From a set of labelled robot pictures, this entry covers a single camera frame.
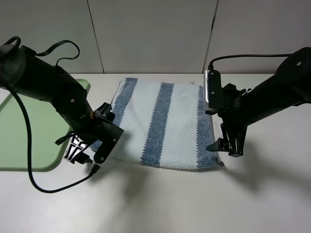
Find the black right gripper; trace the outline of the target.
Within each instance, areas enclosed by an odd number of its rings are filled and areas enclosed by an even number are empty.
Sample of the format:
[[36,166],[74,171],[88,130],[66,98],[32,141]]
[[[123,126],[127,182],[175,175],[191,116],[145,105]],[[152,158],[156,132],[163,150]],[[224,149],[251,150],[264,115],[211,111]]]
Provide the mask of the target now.
[[231,157],[243,156],[244,140],[246,138],[245,111],[237,102],[237,99],[246,92],[245,89],[238,90],[235,85],[229,83],[222,87],[223,104],[215,112],[205,109],[206,114],[217,114],[223,120],[223,139],[218,138],[213,144],[206,147],[210,152],[229,152]]

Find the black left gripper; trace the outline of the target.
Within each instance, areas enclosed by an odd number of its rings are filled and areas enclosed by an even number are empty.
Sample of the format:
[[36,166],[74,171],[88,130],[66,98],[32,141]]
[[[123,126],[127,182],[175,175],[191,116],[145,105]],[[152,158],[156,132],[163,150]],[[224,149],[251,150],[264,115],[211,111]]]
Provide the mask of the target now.
[[[114,125],[113,120],[115,114],[111,112],[112,106],[104,102],[97,110],[92,111],[87,108],[86,114],[76,119],[71,119],[71,127],[73,131],[69,131],[65,136],[60,137],[55,141],[56,145],[61,145],[68,138],[76,134],[85,142],[93,143],[94,141],[113,141]],[[77,154],[77,162],[80,164],[93,163],[89,155],[84,152]]]

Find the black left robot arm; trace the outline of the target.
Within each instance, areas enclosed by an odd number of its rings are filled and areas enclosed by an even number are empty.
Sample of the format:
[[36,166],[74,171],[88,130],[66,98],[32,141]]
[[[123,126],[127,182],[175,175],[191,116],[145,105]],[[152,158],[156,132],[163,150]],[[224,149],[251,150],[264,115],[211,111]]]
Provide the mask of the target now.
[[112,106],[103,103],[96,111],[90,107],[87,91],[70,74],[58,65],[50,65],[40,59],[41,54],[7,42],[0,47],[0,86],[10,86],[16,93],[49,102],[71,127],[71,131],[56,140],[62,144],[77,136],[87,146],[101,141],[93,161],[105,162],[123,133],[113,123]]

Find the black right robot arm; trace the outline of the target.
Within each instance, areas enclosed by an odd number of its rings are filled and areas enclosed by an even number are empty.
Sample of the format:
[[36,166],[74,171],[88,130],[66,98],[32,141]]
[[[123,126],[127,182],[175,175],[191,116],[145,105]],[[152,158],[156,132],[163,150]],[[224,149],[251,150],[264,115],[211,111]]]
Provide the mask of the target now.
[[223,136],[206,150],[223,151],[232,157],[243,155],[247,127],[291,106],[311,101],[311,49],[280,54],[285,60],[275,74],[253,89],[238,90],[235,85],[221,84],[221,74],[210,61],[204,74],[204,108],[206,114],[217,114],[223,122]]

